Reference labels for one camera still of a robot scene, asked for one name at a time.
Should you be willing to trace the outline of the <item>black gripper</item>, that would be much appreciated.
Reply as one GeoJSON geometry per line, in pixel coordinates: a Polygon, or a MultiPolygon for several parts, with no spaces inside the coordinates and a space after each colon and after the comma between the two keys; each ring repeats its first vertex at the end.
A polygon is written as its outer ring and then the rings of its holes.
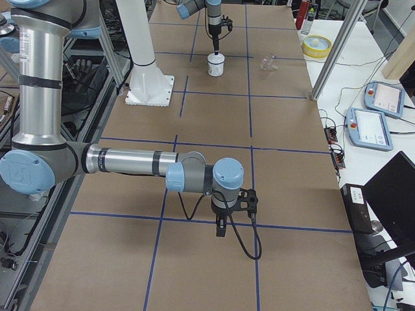
{"type": "Polygon", "coordinates": [[[219,50],[219,35],[221,33],[222,26],[220,24],[218,25],[212,25],[208,24],[208,33],[211,36],[212,42],[213,42],[213,50],[218,51],[219,50]]]}
{"type": "Polygon", "coordinates": [[[216,236],[225,237],[228,211],[226,209],[214,207],[214,213],[216,215],[216,236]]]}

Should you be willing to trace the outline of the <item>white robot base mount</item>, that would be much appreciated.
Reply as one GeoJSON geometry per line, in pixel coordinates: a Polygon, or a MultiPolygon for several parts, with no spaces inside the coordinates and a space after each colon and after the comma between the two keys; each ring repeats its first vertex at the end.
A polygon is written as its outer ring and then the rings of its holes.
{"type": "Polygon", "coordinates": [[[145,2],[116,4],[133,63],[126,104],[167,107],[174,77],[164,75],[156,63],[145,2]]]}

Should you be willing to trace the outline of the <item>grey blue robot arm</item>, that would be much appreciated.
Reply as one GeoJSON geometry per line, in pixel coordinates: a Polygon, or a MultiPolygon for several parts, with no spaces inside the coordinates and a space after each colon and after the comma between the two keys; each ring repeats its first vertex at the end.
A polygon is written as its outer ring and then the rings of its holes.
{"type": "Polygon", "coordinates": [[[165,179],[167,190],[210,197],[216,234],[224,236],[235,211],[245,211],[244,169],[231,157],[210,165],[199,152],[104,148],[80,133],[62,133],[64,47],[68,38],[98,39],[104,21],[98,1],[11,1],[19,28],[19,131],[1,158],[1,178],[14,191],[41,194],[96,172],[165,179]]]}
{"type": "Polygon", "coordinates": [[[177,1],[176,10],[182,19],[187,19],[203,8],[207,15],[207,31],[213,42],[215,54],[219,53],[219,35],[222,32],[221,0],[183,0],[177,1]]]}

